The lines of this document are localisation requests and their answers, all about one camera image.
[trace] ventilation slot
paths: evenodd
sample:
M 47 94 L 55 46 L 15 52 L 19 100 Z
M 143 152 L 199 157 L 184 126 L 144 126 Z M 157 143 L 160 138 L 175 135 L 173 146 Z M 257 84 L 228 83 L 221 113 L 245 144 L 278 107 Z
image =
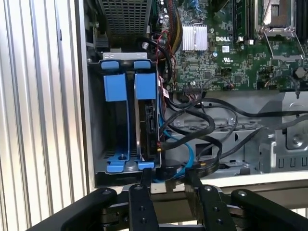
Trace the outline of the ventilation slot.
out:
M 307 157 L 302 158 L 302 166 L 306 167 L 307 166 Z
M 290 167 L 295 167 L 295 157 L 290 159 Z
M 278 160 L 278 168 L 283 168 L 284 167 L 284 159 L 279 159 Z

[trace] wire bundle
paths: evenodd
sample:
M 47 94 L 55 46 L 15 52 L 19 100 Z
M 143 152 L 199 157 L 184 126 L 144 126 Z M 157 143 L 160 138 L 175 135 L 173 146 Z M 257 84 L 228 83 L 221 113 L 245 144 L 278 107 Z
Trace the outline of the wire bundle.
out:
M 167 106 L 172 108 L 172 105 L 169 104 L 170 101 L 167 101 Z M 204 108 L 224 108 L 227 110 L 230 110 L 234 113 L 236 121 L 234 123 L 234 125 L 232 126 L 231 130 L 227 133 L 227 135 L 221 139 L 221 140 L 216 140 L 210 136 L 207 136 L 208 134 L 210 134 L 215 128 L 215 123 L 213 121 L 213 119 L 206 115 L 200 115 L 200 112 L 198 112 L 196 109 L 194 109 L 196 106 L 198 106 L 200 103 L 202 102 L 212 102 L 212 103 L 218 103 L 220 105 L 215 105 L 215 106 L 206 106 Z M 296 120 L 289 122 L 289 123 L 284 123 L 281 125 L 277 125 L 277 126 L 271 126 L 271 127 L 262 127 L 259 128 L 255 131 L 253 131 L 252 133 L 250 133 L 245 139 L 243 139 L 239 144 L 237 144 L 235 147 L 233 147 L 232 149 L 230 149 L 229 151 L 222 153 L 222 143 L 232 134 L 233 131 L 235 131 L 237 125 L 238 125 L 238 113 L 242 114 L 246 117 L 278 117 L 278 116 L 294 116 L 294 115 L 299 115 L 299 114 L 306 114 L 308 113 L 308 111 L 278 111 L 278 112 L 265 112 L 265 113 L 248 113 L 245 112 L 235 106 L 233 106 L 232 104 L 220 100 L 220 99 L 215 99 L 215 98 L 201 98 L 189 103 L 183 103 L 183 104 L 177 104 L 178 107 L 183 107 L 180 110 L 175 110 L 173 108 L 173 110 L 175 111 L 175 113 L 167 120 L 165 120 L 165 122 L 163 124 L 160 124 L 160 132 L 163 132 L 165 130 L 166 127 L 171 128 L 173 131 L 175 131 L 176 133 L 182 134 L 184 135 L 183 138 L 181 139 L 177 139 L 176 142 L 161 142 L 160 143 L 160 147 L 162 150 L 169 150 L 172 148 L 176 148 L 179 147 L 180 145 L 185 144 L 186 146 L 188 146 L 187 142 L 193 140 L 193 139 L 200 139 L 200 140 L 204 140 L 208 143 L 210 143 L 210 146 L 204 148 L 201 153 L 196 157 L 197 161 L 200 159 L 200 156 L 202 156 L 202 154 L 204 152 L 206 152 L 209 148 L 213 147 L 213 146 L 217 146 L 218 147 L 218 153 L 217 156 L 214 159 L 210 159 L 207 160 L 206 162 L 199 162 L 199 163 L 194 163 L 194 165 L 192 165 L 192 167 L 194 167 L 196 169 L 197 175 L 199 177 L 204 177 L 207 176 L 213 172 L 215 172 L 218 168 L 219 168 L 219 161 L 222 158 L 226 158 L 232 154 L 234 154 L 235 152 L 237 152 L 240 148 L 242 148 L 247 142 L 249 142 L 253 137 L 255 137 L 258 133 L 260 133 L 261 131 L 264 130 L 268 130 L 268 129 L 272 129 L 272 130 L 279 130 L 279 129 L 285 129 L 287 127 L 290 126 L 294 126 L 295 124 L 307 120 L 308 119 L 308 115 L 303 115 L 299 118 L 297 118 Z M 184 114 L 184 113 L 189 113 L 193 116 L 197 116 L 199 118 L 204 119 L 205 121 L 208 122 L 208 127 L 201 130 L 201 131 L 196 131 L 196 132 L 188 132 L 188 131 L 184 131 L 181 130 L 179 128 L 176 128 L 174 126 L 171 125 L 171 123 L 180 115 Z M 177 184 L 183 183 L 183 176 L 177 176 L 177 177 L 173 177 L 171 180 L 174 180 Z

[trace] electronic component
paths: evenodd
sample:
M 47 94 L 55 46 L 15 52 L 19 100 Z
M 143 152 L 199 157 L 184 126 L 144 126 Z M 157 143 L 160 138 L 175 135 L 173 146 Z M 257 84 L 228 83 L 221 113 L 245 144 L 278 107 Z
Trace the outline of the electronic component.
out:
M 230 67 L 225 67 L 221 69 L 221 75 L 227 76 L 231 74 L 232 69 Z
M 202 88 L 200 87 L 194 87 L 194 86 L 187 86 L 183 88 L 183 93 L 184 94 L 200 94 Z
M 300 41 L 308 39 L 308 0 L 296 2 L 296 34 Z
M 298 69 L 295 70 L 294 74 L 295 74 L 295 77 L 297 77 L 297 78 L 303 78 L 303 77 L 306 76 L 307 71 L 306 71 L 305 68 L 300 66 Z
M 294 0 L 256 0 L 255 29 L 258 39 L 265 39 L 272 59 L 293 62 L 305 58 L 305 53 L 295 33 Z M 274 53 L 271 38 L 280 36 L 282 40 L 292 39 L 298 48 L 298 54 L 289 56 Z
M 233 1 L 233 41 L 235 43 L 254 40 L 254 15 L 253 0 Z
M 241 80 L 242 80 L 242 76 L 241 76 L 241 75 L 235 75 L 235 76 L 234 76 L 234 82 L 240 83 Z
M 204 71 L 204 79 L 211 78 L 211 72 L 210 71 Z
M 206 51 L 207 50 L 207 26 L 193 24 L 183 26 L 183 51 Z

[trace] black mounting arm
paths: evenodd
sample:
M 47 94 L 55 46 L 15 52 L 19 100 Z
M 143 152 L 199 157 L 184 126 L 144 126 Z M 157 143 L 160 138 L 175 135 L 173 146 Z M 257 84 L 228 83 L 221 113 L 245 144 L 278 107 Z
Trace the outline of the black mounting arm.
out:
M 193 169 L 186 170 L 185 193 L 199 225 L 162 225 L 151 201 L 151 182 L 152 171 L 145 169 L 141 183 L 124 186 L 121 194 L 98 189 L 28 230 L 308 231 L 308 219 L 249 190 L 225 195 L 215 186 L 202 185 Z

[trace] silver heatsink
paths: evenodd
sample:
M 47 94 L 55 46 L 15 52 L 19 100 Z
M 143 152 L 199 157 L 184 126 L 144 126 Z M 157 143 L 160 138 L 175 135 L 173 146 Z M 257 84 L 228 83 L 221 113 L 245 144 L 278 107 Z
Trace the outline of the silver heatsink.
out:
M 207 26 L 202 24 L 183 26 L 183 51 L 207 50 Z

